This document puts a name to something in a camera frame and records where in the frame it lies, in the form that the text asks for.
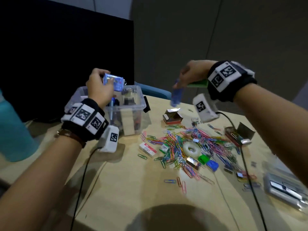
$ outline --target black screen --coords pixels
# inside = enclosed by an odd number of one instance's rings
[[[0,3],[0,88],[23,121],[62,116],[95,67],[133,84],[132,21],[48,0]]]

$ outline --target roll of clear tape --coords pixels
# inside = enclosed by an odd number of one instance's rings
[[[186,156],[190,156],[194,159],[198,159],[198,157],[201,155],[200,147],[196,143],[193,143],[193,142],[184,143],[183,151]]]

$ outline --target teal water bottle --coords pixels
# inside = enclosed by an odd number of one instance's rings
[[[16,162],[31,156],[38,148],[13,106],[0,90],[0,153],[6,160]]]

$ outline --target blue transparent box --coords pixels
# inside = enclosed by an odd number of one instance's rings
[[[110,78],[114,79],[114,82],[113,82],[114,91],[120,91],[121,92],[123,90],[123,86],[124,86],[124,79],[122,77],[118,77],[118,76],[106,73],[104,75],[104,79],[103,79],[104,85],[108,82],[108,80]]]

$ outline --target wooden table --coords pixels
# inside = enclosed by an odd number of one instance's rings
[[[147,98],[151,111],[143,113],[142,128],[148,135],[162,137],[165,130],[162,115],[171,108],[170,101]],[[182,124],[191,127],[191,118],[198,117],[193,105],[182,103],[179,107],[184,117]],[[235,126],[242,122],[254,130],[244,116],[226,114]],[[223,129],[230,123],[221,116],[211,125]],[[60,124],[38,136],[40,147],[28,159],[9,163],[0,156],[0,179],[13,183],[52,143],[59,128]],[[199,124],[198,128],[210,135],[218,135],[207,124]],[[81,151],[59,203],[43,230],[69,230],[85,162],[96,143],[89,142]],[[182,170],[163,169],[159,161],[150,157],[147,160],[138,157],[137,154],[142,153],[138,148],[140,143],[140,136],[124,136],[119,138],[114,154],[94,153],[87,169],[73,230],[264,230],[252,193],[242,190],[243,183],[238,182],[234,174],[223,171],[221,161],[217,161],[220,168],[215,173],[206,167],[200,169],[203,175],[215,182],[211,185],[203,180],[190,179]],[[249,173],[254,173],[263,184],[264,164],[273,157],[271,151],[257,133],[252,144],[243,151]],[[243,167],[240,155],[237,160]],[[257,163],[256,168],[250,165],[251,161]],[[164,179],[176,179],[177,176],[186,182],[187,194],[183,194],[177,184],[164,183]],[[268,196],[263,187],[255,191],[268,230],[307,230],[308,217],[305,214]]]

